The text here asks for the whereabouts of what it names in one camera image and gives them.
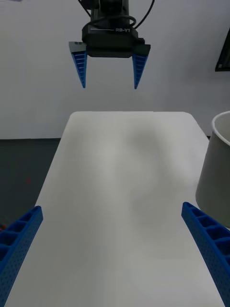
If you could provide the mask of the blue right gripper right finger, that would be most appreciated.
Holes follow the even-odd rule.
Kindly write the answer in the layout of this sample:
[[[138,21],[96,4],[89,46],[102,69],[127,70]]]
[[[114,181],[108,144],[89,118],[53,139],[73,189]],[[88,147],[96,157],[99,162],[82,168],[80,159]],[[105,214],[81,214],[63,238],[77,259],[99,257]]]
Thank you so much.
[[[230,306],[230,231],[210,216],[184,202],[181,216],[187,225],[224,306]]]

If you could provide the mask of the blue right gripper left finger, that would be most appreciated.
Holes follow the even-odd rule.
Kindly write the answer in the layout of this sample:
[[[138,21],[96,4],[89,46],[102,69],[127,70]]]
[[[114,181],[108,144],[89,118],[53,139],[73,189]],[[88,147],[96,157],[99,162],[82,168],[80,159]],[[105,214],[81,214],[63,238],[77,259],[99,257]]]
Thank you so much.
[[[5,306],[18,272],[43,221],[42,208],[35,206],[0,232],[0,306]]]

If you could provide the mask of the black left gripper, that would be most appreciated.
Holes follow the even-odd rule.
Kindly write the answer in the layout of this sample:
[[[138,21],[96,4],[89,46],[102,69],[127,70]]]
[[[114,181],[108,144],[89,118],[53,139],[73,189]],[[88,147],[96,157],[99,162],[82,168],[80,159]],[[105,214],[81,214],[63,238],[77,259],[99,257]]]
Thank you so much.
[[[69,42],[80,82],[86,87],[87,55],[90,57],[132,57],[134,88],[141,80],[151,46],[127,23],[87,24],[82,29],[83,42]]]

